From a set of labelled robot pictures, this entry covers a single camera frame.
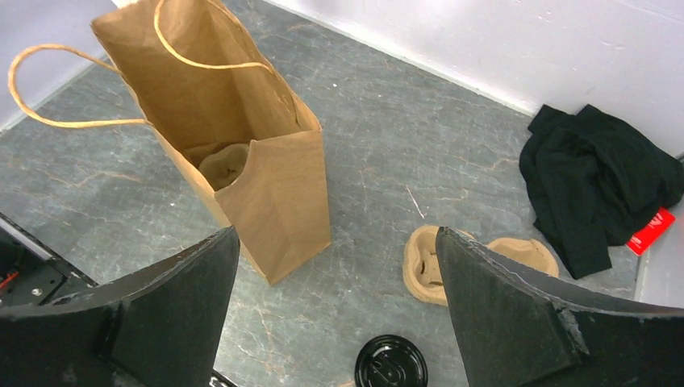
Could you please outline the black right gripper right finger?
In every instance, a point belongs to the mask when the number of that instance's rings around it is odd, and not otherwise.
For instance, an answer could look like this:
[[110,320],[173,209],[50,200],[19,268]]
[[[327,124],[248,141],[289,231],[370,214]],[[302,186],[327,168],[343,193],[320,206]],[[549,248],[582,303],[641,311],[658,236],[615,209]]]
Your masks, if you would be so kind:
[[470,385],[682,385],[682,309],[588,290],[448,227],[436,255]]

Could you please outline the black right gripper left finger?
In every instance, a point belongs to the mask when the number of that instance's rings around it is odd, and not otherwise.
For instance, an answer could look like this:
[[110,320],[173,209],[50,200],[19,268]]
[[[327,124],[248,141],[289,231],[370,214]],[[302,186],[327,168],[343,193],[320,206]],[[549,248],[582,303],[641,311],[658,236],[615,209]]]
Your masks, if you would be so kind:
[[240,258],[224,228],[146,268],[1,311],[4,386],[208,386]]

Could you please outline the single cardboard cup carrier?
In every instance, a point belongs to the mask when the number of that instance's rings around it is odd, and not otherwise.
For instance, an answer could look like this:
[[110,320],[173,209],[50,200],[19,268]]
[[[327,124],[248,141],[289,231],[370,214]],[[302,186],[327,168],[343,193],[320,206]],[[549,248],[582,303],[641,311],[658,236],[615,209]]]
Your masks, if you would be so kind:
[[232,184],[244,171],[249,154],[249,144],[230,144],[207,156],[198,166],[214,191]]

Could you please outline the brown paper bag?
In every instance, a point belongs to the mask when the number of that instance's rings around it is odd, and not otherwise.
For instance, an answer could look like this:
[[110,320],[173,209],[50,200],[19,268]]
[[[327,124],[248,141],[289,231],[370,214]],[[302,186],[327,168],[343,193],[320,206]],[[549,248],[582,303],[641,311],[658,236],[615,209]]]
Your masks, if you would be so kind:
[[[136,1],[91,28],[140,124],[268,283],[331,243],[319,120],[222,2]],[[249,144],[244,171],[214,191],[198,166],[230,144]]]

